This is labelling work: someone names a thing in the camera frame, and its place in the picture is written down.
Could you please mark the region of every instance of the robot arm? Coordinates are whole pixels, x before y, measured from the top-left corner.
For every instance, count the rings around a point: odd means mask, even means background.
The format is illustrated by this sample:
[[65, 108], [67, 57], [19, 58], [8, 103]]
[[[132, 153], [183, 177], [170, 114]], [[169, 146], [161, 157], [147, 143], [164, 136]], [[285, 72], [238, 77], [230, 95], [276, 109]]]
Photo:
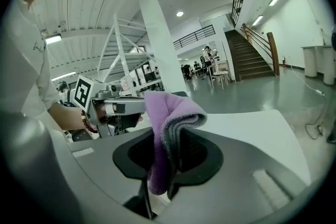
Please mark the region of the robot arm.
[[[125, 129], [135, 127], [145, 102], [138, 97], [118, 97], [112, 86], [85, 76], [79, 76], [76, 84], [75, 104], [82, 108], [88, 121], [97, 126], [101, 137], [121, 134]], [[96, 106], [104, 105], [106, 116], [100, 120]]]

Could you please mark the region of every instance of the gray floor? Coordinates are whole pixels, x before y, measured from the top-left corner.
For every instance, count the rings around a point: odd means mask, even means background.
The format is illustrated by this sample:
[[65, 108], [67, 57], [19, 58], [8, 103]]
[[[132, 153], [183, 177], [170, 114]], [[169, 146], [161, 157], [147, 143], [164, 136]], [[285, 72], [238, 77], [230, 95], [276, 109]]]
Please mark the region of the gray floor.
[[[301, 70], [295, 72], [314, 88], [330, 98], [332, 88], [320, 79], [306, 78]], [[224, 85], [218, 82], [211, 86], [209, 77], [186, 81], [188, 95], [207, 113], [243, 113], [276, 109], [282, 114], [315, 107], [324, 98], [307, 88], [289, 68], [280, 68], [280, 76], [244, 80]]]
[[[244, 113], [261, 110], [279, 110], [297, 137], [306, 157], [312, 182], [323, 177], [334, 161], [336, 146], [326, 143], [333, 121], [336, 118], [335, 87], [323, 84], [321, 78], [306, 78], [302, 71], [296, 74], [310, 87], [325, 93], [325, 98], [310, 90], [300, 81], [293, 71], [280, 68], [280, 77], [264, 77], [245, 80], [240, 83], [224, 85], [218, 82], [214, 89], [210, 79], [194, 78], [186, 82], [188, 95], [207, 113]], [[323, 136], [318, 135], [315, 126], [308, 131], [316, 140], [311, 139], [305, 130], [306, 123], [321, 124]]]

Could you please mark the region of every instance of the wooden handrail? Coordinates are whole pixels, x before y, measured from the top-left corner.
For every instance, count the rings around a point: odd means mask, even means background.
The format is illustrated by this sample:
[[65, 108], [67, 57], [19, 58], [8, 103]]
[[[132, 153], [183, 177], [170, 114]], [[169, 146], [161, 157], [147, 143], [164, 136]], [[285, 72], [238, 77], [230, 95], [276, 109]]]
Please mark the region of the wooden handrail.
[[267, 37], [269, 40], [269, 45], [271, 47], [271, 54], [272, 54], [272, 60], [273, 60], [273, 71], [276, 76], [279, 76], [280, 75], [279, 58], [278, 58], [277, 46], [275, 45], [273, 33], [268, 32]]
[[264, 51], [265, 51], [265, 53], [267, 53], [268, 54], [268, 56], [270, 57], [270, 58], [272, 58], [272, 56], [271, 56], [271, 54], [269, 54], [269, 52], [267, 51], [267, 50], [265, 50], [264, 48], [263, 48], [263, 46], [262, 45], [260, 45], [259, 44], [259, 42], [257, 41], [257, 40], [255, 40], [255, 37], [253, 37], [253, 36], [251, 36], [251, 39], [253, 39]]
[[[278, 51], [277, 51], [277, 46], [275, 44], [275, 40], [274, 40], [274, 36], [272, 32], [268, 32], [267, 33], [267, 39], [264, 39], [260, 34], [258, 34], [257, 32], [251, 30], [250, 28], [248, 28], [246, 26], [246, 24], [243, 24], [243, 30], [245, 32], [246, 38], [248, 40], [248, 42], [253, 45], [252, 39], [268, 54], [268, 56], [270, 58], [272, 58], [272, 62], [273, 62], [273, 72], [275, 76], [279, 76], [280, 75], [280, 68], [279, 68], [279, 58], [278, 58]], [[263, 44], [267, 49], [269, 49], [269, 51], [271, 52], [271, 54], [269, 54], [266, 49], [256, 40], [258, 39], [260, 42], [262, 42], [262, 40], [264, 42], [266, 42], [269, 45], [266, 46], [265, 44]]]
[[251, 34], [251, 37], [257, 38], [269, 51], [271, 51], [271, 49], [268, 46], [266, 46], [266, 44], [269, 45], [268, 41], [266, 42], [264, 39], [261, 39], [259, 36], [253, 35], [253, 33]]
[[264, 38], [263, 38], [260, 34], [258, 34], [257, 32], [255, 32], [255, 31], [253, 31], [252, 29], [248, 28], [248, 27], [246, 26], [246, 24], [243, 24], [243, 27], [246, 28], [247, 30], [249, 30], [250, 32], [252, 32], [253, 34], [257, 35], [258, 37], [262, 38], [263, 41], [265, 41], [267, 44], [269, 44], [269, 42], [268, 42], [266, 39], [264, 39]]

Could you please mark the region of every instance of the person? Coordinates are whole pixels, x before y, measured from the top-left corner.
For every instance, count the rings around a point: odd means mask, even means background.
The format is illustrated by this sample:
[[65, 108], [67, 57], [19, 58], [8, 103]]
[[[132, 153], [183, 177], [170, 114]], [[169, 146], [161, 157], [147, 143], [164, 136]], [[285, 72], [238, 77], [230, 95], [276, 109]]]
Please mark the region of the person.
[[149, 74], [151, 72], [151, 67], [148, 65], [145, 69], [145, 74]]
[[71, 91], [69, 85], [65, 81], [61, 81], [58, 83], [58, 92], [61, 100], [59, 100], [61, 105], [68, 106], [70, 108], [74, 108], [74, 96], [75, 93]]
[[203, 57], [204, 57], [204, 60], [205, 60], [205, 64], [206, 64], [206, 66], [208, 67], [208, 70], [209, 70], [209, 77], [211, 78], [210, 73], [212, 75], [213, 71], [212, 71], [212, 68], [209, 67], [209, 66], [211, 66], [211, 53], [210, 53], [210, 47], [209, 46], [206, 46], [204, 48]]
[[[6, 84], [0, 90], [0, 108], [41, 120], [50, 131], [83, 129], [81, 109], [58, 103], [60, 96], [50, 79], [48, 48], [31, 9], [33, 1], [12, 0], [2, 18], [0, 62], [6, 69], [1, 69], [0, 76]], [[105, 116], [104, 107], [96, 110], [99, 118]]]
[[200, 64], [197, 61], [194, 61], [194, 68], [195, 70], [200, 67]]
[[190, 65], [184, 65], [183, 70], [185, 73], [185, 78], [189, 80], [190, 79]]

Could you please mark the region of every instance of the white pillar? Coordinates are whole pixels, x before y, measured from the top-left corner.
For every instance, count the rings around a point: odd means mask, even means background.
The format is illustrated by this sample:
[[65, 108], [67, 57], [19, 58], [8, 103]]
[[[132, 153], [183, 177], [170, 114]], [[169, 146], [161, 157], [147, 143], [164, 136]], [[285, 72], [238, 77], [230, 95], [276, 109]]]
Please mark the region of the white pillar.
[[173, 39], [159, 1], [140, 0], [140, 8], [165, 91], [186, 92]]
[[335, 62], [334, 50], [331, 46], [323, 47], [323, 82], [326, 85], [332, 86], [335, 81]]
[[304, 74], [309, 78], [317, 76], [316, 50], [315, 47], [303, 47]]
[[227, 42], [224, 30], [223, 30], [223, 27], [225, 27], [224, 21], [221, 18], [221, 16], [219, 16], [219, 17], [211, 19], [211, 23], [214, 27], [216, 35], [219, 38], [219, 41], [221, 41], [222, 44], [223, 44], [223, 49], [225, 50], [227, 63], [229, 65], [230, 77], [233, 80], [236, 80], [235, 69], [233, 67], [233, 62], [232, 62], [232, 57], [231, 57], [231, 51], [230, 51], [230, 48], [229, 48], [229, 43]]

